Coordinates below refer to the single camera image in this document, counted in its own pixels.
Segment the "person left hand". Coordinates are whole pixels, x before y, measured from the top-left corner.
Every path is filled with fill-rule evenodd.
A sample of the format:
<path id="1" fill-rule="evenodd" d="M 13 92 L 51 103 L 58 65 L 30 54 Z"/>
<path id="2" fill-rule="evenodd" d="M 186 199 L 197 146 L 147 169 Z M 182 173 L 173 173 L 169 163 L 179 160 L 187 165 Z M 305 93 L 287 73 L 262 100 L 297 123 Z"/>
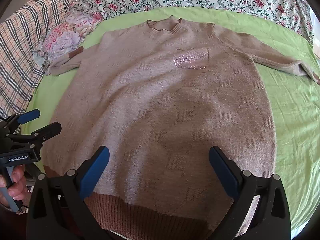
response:
<path id="1" fill-rule="evenodd" d="M 8 194 L 16 201 L 22 201 L 29 206 L 30 193 L 27 190 L 27 181 L 24 176 L 25 165 L 16 166 L 12 171 L 14 184 L 8 188 Z"/>

